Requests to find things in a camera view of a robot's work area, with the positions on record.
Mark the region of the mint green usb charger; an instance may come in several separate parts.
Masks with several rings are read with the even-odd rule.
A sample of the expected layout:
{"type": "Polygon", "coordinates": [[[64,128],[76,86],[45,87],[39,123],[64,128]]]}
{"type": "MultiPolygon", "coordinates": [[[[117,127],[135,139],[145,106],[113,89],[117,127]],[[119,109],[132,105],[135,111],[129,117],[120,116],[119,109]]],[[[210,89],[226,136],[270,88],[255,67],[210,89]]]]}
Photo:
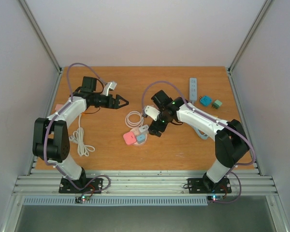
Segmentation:
{"type": "Polygon", "coordinates": [[[212,108],[214,108],[214,109],[219,109],[221,106],[222,106],[222,102],[220,100],[215,100],[212,103],[212,108]]]}

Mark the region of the light blue power strip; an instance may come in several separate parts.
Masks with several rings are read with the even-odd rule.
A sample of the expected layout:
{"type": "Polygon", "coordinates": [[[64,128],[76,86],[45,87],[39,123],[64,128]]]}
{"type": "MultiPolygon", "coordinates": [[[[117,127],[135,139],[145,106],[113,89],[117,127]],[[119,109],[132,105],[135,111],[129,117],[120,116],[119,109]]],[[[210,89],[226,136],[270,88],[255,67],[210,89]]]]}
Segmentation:
{"type": "Polygon", "coordinates": [[[197,79],[191,77],[189,79],[189,101],[194,104],[198,99],[197,94],[197,79]]]}

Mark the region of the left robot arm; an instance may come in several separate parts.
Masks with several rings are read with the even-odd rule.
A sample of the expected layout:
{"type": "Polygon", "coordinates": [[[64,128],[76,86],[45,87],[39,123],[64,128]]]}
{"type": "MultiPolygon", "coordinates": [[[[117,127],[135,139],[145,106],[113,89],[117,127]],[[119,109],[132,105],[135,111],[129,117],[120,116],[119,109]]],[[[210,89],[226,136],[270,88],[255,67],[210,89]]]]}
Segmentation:
{"type": "Polygon", "coordinates": [[[123,97],[109,93],[115,90],[115,81],[102,83],[101,92],[96,92],[97,82],[98,78],[85,76],[81,86],[70,91],[70,97],[58,111],[34,122],[34,156],[42,159],[47,166],[55,167],[76,192],[85,191],[88,181],[85,170],[70,155],[69,126],[91,106],[119,109],[129,104],[127,100],[120,104],[123,97]]]}

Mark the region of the round pink socket base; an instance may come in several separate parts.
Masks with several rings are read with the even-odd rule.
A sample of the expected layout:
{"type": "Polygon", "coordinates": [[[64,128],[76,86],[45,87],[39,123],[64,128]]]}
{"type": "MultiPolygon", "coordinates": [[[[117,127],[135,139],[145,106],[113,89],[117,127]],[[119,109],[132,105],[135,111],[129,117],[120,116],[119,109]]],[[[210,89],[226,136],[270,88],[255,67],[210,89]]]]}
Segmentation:
{"type": "Polygon", "coordinates": [[[133,132],[136,138],[136,142],[133,143],[134,146],[141,146],[146,143],[148,138],[148,130],[140,131],[139,127],[135,127],[132,128],[130,131],[133,132]]]}

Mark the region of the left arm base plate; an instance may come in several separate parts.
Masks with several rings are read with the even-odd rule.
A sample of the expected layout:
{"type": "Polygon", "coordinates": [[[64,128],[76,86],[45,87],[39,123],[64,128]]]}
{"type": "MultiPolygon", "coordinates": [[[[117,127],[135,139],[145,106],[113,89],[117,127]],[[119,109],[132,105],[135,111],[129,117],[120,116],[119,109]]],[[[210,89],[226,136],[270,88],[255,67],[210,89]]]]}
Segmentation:
{"type": "Polygon", "coordinates": [[[68,193],[84,193],[84,192],[92,192],[93,190],[96,193],[101,193],[101,189],[103,187],[103,179],[97,178],[90,182],[90,184],[84,188],[84,186],[90,181],[90,178],[86,178],[85,181],[76,180],[73,181],[75,185],[77,185],[82,190],[77,189],[68,179],[62,178],[58,192],[61,194],[68,194],[68,193]]]}

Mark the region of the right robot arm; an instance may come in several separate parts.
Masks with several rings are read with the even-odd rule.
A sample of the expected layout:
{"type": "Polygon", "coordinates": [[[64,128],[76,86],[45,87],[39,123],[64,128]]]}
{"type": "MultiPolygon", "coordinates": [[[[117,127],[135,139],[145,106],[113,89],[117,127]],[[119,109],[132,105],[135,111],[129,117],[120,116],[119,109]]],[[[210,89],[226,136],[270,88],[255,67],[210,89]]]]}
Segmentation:
{"type": "Polygon", "coordinates": [[[225,175],[251,150],[242,124],[214,117],[188,103],[184,98],[170,98],[163,90],[152,98],[155,104],[144,106],[143,114],[152,118],[149,134],[160,137],[168,124],[186,123],[208,135],[215,143],[216,160],[203,175],[207,192],[217,190],[225,175]]]}

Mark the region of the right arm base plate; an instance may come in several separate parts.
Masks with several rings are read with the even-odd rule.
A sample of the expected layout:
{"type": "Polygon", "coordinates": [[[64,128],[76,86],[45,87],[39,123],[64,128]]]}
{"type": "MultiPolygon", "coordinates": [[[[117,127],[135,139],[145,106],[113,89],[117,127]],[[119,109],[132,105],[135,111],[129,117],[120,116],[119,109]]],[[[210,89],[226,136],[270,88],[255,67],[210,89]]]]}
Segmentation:
{"type": "Polygon", "coordinates": [[[190,194],[222,194],[232,193],[230,180],[222,178],[218,183],[206,184],[203,178],[189,178],[188,190],[190,194]]]}

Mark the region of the teal plug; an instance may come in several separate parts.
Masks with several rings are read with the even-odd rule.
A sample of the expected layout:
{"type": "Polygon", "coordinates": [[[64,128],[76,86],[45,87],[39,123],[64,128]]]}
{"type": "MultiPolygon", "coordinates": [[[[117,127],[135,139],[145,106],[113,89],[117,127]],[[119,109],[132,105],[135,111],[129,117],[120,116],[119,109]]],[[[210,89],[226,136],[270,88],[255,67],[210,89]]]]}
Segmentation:
{"type": "Polygon", "coordinates": [[[207,107],[212,103],[212,98],[207,95],[200,96],[199,102],[201,105],[207,107]]]}

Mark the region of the coral pink plug adapter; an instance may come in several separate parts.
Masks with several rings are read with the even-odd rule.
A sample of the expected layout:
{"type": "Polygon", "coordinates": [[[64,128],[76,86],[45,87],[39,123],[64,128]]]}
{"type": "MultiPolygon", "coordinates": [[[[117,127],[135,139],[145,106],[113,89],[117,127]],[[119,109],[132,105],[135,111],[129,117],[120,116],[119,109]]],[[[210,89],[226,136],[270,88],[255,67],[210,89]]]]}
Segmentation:
{"type": "Polygon", "coordinates": [[[123,135],[123,139],[126,145],[132,145],[137,142],[136,136],[132,131],[129,131],[123,135]]]}

